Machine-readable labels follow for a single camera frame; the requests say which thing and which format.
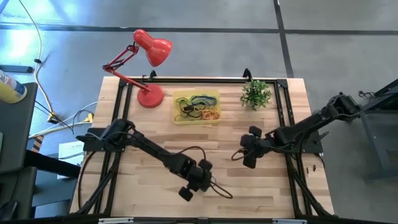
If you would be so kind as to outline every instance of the wooden tabletop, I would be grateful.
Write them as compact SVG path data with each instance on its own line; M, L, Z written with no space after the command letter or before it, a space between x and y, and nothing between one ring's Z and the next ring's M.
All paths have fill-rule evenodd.
M287 79L296 122L310 115L307 93L301 78ZM119 78L104 77L93 127L104 128L111 123ZM267 108L252 111L242 107L239 97L242 84L227 83L161 83L164 91L162 104L153 109L143 108L137 101L138 88L133 88L128 119L138 131L166 150L177 152L189 146L200 146L213 164L211 170L220 184L231 192L234 199L226 199L209 189L194 193L190 202L178 195L187 181L171 174L160 161L140 149L127 147L122 154L114 193L112 216L127 217L218 217L218 218L292 218L292 199L284 156L270 152L257 160L255 169L248 169L242 161L232 161L231 155L239 149L239 141L250 126L263 133L279 127L275 98ZM124 89L119 117L122 115ZM177 126L173 122L172 103L175 90L217 89L220 91L221 121L218 124ZM283 91L282 104L285 109ZM185 152L199 161L199 150ZM98 185L104 153L96 153L88 163L81 184L82 202L91 196ZM303 155L307 184L324 208L333 213L328 184L322 163L314 155ZM300 208L304 211L302 194L298 193ZM71 212L77 208L77 189ZM106 200L102 200L101 211Z

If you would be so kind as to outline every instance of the concrete floor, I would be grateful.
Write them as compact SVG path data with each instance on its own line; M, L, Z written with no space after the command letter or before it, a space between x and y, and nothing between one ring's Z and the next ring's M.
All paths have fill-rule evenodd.
M24 1L37 23L109 27L212 27L277 29L272 0L119 0ZM398 30L395 0L280 0L286 29ZM18 1L11 0L0 14L1 23L30 22ZM40 81L54 110L63 118L97 100L101 66L131 43L130 32L42 31ZM279 34L222 34L154 32L174 43L158 75L240 77L248 67L255 77L286 77ZM38 51L34 30L0 30L2 64L31 65ZM358 90L376 91L398 75L397 35L287 35L294 77L304 78L312 110L324 106L339 91L358 103ZM144 54L121 71L148 75L152 70ZM32 82L31 74L12 74ZM38 93L37 100L44 103ZM49 126L46 115L35 111L31 133ZM80 126L83 134L88 126ZM365 182L375 171L376 158L361 123L335 122L322 141L326 175L337 215L380 222L398 222L398 180ZM45 137L43 154L58 151L58 144L74 141L69 130ZM58 215L38 209L37 215Z

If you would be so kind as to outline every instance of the yellow can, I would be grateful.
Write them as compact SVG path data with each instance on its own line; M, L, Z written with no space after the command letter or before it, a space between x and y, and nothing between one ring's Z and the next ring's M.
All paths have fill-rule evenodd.
M6 103L17 103L25 98L26 93L27 89L24 85L0 70L0 100Z

